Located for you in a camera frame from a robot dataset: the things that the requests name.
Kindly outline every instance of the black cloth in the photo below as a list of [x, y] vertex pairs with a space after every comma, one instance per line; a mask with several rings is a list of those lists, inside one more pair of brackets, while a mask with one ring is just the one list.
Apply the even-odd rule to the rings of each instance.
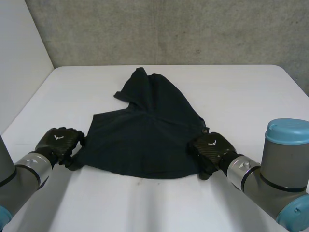
[[205, 123], [170, 81], [138, 68], [114, 97], [128, 108], [94, 115], [85, 147], [74, 157], [78, 163], [142, 178], [198, 173], [186, 144]]

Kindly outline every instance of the robotic hand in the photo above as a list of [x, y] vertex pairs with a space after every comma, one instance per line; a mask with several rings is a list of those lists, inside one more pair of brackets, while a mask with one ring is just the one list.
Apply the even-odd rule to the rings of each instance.
[[72, 164], [72, 151], [84, 134], [65, 127], [50, 129], [33, 152], [13, 164], [0, 136], [0, 231], [47, 181], [55, 164]]
[[59, 165], [69, 167], [72, 165], [72, 151], [78, 142], [85, 144], [85, 135], [80, 130], [61, 127], [50, 129], [35, 147], [36, 153], [52, 153]]
[[268, 124], [262, 164], [238, 154], [218, 133], [188, 143], [207, 180], [222, 170], [227, 179], [291, 232], [309, 227], [309, 122], [281, 118]]

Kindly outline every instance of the white tabletop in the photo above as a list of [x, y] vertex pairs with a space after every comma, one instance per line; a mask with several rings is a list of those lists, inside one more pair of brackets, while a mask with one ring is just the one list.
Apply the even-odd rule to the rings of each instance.
[[[92, 115], [123, 109], [113, 97], [138, 66], [55, 69], [3, 135], [14, 161], [52, 127], [87, 133]], [[273, 65], [154, 65], [239, 153], [260, 162], [270, 120], [309, 120], [309, 98]], [[57, 166], [4, 232], [284, 232], [222, 172], [174, 180]]]

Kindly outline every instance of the gray concrete wall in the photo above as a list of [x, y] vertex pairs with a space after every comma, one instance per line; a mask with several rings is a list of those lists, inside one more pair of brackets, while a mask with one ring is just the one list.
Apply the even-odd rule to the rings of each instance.
[[309, 0], [26, 0], [56, 67], [276, 64], [309, 94]]

